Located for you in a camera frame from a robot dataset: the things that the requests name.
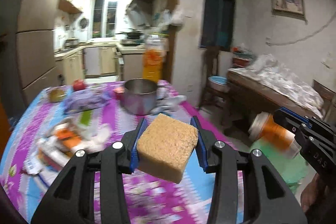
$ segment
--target tablecloth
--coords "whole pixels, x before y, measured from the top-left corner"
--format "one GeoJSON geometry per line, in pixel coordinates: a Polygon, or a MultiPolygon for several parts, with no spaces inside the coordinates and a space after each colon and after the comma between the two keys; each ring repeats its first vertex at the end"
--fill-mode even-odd
{"type": "MultiPolygon", "coordinates": [[[[112,91],[122,82],[105,83],[104,89],[112,91]]],[[[169,96],[178,95],[166,81],[169,96]]],[[[57,172],[45,167],[38,176],[29,176],[23,170],[23,162],[31,154],[36,153],[36,140],[52,126],[60,122],[66,115],[63,112],[63,102],[48,103],[44,100],[43,90],[25,111],[13,131],[0,163],[0,182],[16,209],[30,223],[31,218],[44,193],[57,176],[57,172]]],[[[225,141],[224,135],[206,121],[189,103],[180,104],[171,116],[182,122],[190,123],[190,118],[196,115],[203,128],[214,132],[218,140],[225,141]]],[[[141,117],[128,113],[120,106],[116,98],[112,98],[103,108],[76,113],[72,115],[79,123],[94,128],[100,128],[107,123],[112,131],[106,146],[121,140],[123,134],[134,130],[141,117]]],[[[145,119],[151,122],[155,116],[147,115],[145,119]]],[[[180,184],[157,179],[139,170],[132,175],[123,175],[125,198],[132,224],[143,223],[206,223],[213,192],[214,174],[205,174],[199,167],[195,151],[186,166],[180,184]]],[[[100,174],[95,176],[94,210],[95,221],[100,222],[99,199],[100,174]]],[[[238,172],[239,207],[237,223],[243,221],[243,178],[238,172]]]]}

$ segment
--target framed picture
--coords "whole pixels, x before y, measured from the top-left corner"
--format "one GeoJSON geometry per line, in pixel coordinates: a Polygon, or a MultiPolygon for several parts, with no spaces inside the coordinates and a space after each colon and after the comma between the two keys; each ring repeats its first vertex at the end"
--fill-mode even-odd
{"type": "Polygon", "coordinates": [[[294,15],[305,20],[303,0],[272,0],[273,14],[294,15]]]}

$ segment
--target silver screw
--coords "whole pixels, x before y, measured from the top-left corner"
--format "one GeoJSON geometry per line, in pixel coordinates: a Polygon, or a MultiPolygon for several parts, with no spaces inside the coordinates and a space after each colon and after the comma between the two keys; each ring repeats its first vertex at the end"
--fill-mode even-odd
{"type": "Polygon", "coordinates": [[[223,148],[225,146],[225,143],[222,141],[217,141],[215,142],[215,146],[218,148],[223,148]]]}
{"type": "Polygon", "coordinates": [[[77,157],[82,157],[82,156],[84,156],[85,155],[85,151],[84,150],[78,150],[77,152],[76,152],[76,156],[77,157]]]}
{"type": "Polygon", "coordinates": [[[114,149],[120,149],[123,147],[123,143],[122,142],[115,142],[114,144],[112,144],[112,147],[114,149]]]}
{"type": "Polygon", "coordinates": [[[262,152],[259,149],[254,149],[252,153],[256,157],[260,157],[262,155],[262,152]]]}

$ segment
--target white cloth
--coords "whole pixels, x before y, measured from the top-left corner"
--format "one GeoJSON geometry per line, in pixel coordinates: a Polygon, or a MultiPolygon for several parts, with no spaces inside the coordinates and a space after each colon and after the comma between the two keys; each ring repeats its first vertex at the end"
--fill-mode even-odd
{"type": "Polygon", "coordinates": [[[321,96],[272,55],[260,55],[250,66],[229,69],[229,71],[253,79],[275,90],[322,118],[319,111],[323,105],[321,96]]]}

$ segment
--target green container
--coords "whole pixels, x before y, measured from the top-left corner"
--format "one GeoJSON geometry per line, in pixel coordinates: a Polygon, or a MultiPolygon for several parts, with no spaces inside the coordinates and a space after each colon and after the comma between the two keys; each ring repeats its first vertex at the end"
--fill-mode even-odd
{"type": "Polygon", "coordinates": [[[253,149],[259,149],[263,152],[282,176],[287,186],[295,194],[296,189],[299,187],[300,180],[303,179],[308,172],[305,159],[300,154],[293,159],[289,159],[274,146],[262,139],[253,143],[251,151],[253,149]]]}

